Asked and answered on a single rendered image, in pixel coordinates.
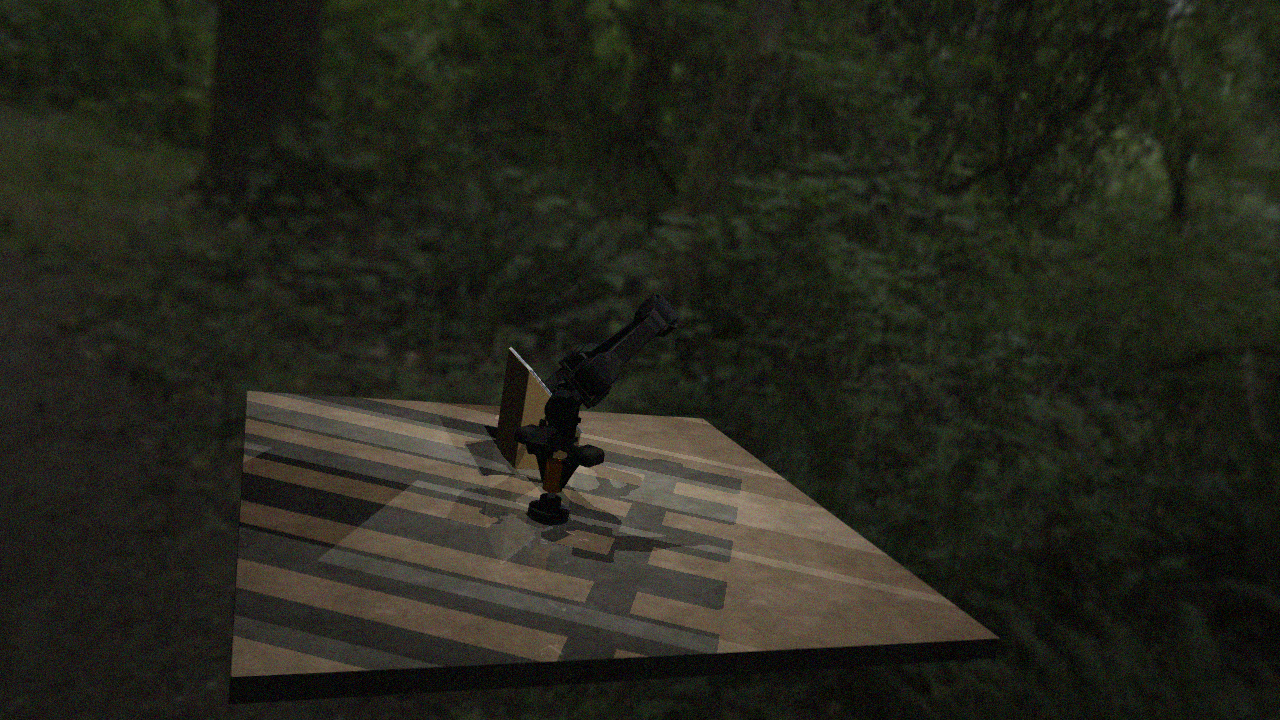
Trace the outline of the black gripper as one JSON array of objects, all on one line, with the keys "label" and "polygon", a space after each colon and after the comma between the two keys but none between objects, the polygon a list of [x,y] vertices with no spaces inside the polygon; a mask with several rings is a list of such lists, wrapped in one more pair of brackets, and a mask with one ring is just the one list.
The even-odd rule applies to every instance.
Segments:
[{"label": "black gripper", "polygon": [[[579,423],[581,423],[581,418],[576,415],[572,418],[570,423],[562,425],[562,430],[564,433],[564,446],[561,448],[561,451],[566,452],[567,457],[561,459],[561,462],[563,465],[561,471],[561,486],[559,486],[561,489],[564,488],[564,486],[573,475],[573,471],[579,468],[579,465],[584,468],[593,468],[598,464],[604,462],[605,454],[603,448],[598,448],[593,445],[584,445],[581,447],[573,445],[575,442],[579,442],[579,437],[575,436],[576,427]],[[521,445],[526,445],[525,438],[536,428],[538,427],[532,424],[526,427],[518,427],[518,429],[515,432],[515,441]],[[540,457],[535,455],[538,457],[538,466],[541,482],[544,480],[547,459],[553,457],[553,454],[554,452],[552,451],[550,455],[548,455],[547,457]]]}]

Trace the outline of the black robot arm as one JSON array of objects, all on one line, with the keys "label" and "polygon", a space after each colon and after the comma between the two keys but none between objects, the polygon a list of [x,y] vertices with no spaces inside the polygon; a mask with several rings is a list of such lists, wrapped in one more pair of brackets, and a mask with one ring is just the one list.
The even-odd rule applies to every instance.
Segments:
[{"label": "black robot arm", "polygon": [[[564,446],[562,425],[579,415],[580,405],[584,404],[589,409],[600,404],[609,395],[611,384],[620,377],[620,368],[653,337],[663,338],[675,331],[678,325],[677,319],[677,313],[666,299],[660,293],[652,293],[639,306],[634,322],[611,334],[600,345],[588,343],[582,348],[579,346],[561,359],[558,372],[544,382],[539,378],[552,393],[544,413],[554,427],[547,425],[547,420],[540,419],[539,427],[525,438],[527,454],[547,457],[552,451],[558,452]],[[585,391],[590,397],[596,396],[591,400]]]}]

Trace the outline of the orange knob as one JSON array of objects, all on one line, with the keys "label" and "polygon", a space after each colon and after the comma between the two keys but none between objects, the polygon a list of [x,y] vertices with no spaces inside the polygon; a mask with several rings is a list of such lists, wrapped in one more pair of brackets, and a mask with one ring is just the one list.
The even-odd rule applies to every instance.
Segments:
[{"label": "orange knob", "polygon": [[541,489],[544,489],[547,492],[550,492],[550,493],[561,493],[562,492],[562,489],[559,488],[559,486],[561,486],[561,471],[562,471],[562,468],[563,468],[563,465],[561,462],[561,459],[558,459],[558,457],[549,457],[549,459],[547,459],[547,468],[545,468],[545,474],[544,474],[544,480],[543,480]]}]

